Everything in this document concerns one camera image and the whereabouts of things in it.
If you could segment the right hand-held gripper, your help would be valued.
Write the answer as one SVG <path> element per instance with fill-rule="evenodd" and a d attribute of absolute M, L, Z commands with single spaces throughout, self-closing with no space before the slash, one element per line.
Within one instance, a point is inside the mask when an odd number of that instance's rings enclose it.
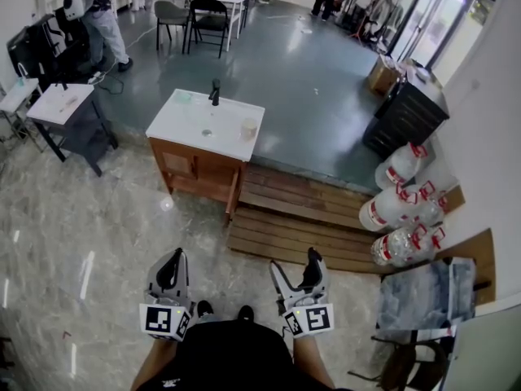
<path fill-rule="evenodd" d="M 282 319 L 294 338 L 315 336 L 335 328 L 334 306 L 326 292 L 303 297 L 304 291 L 291 285 L 283 268 L 275 260 L 270 262 L 269 272 L 278 295 L 292 297 L 278 303 Z M 315 248 L 309 248 L 308 263 L 300 286 L 306 292 L 321 292 L 326 290 L 327 284 L 325 260 Z"/>

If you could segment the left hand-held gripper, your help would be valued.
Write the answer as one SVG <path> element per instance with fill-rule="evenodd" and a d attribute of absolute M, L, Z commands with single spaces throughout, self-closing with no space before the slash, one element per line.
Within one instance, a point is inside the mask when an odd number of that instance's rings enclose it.
<path fill-rule="evenodd" d="M 183 341 L 192 319 L 188 261 L 182 248 L 162 256 L 147 275 L 140 329 L 156 339 Z"/>

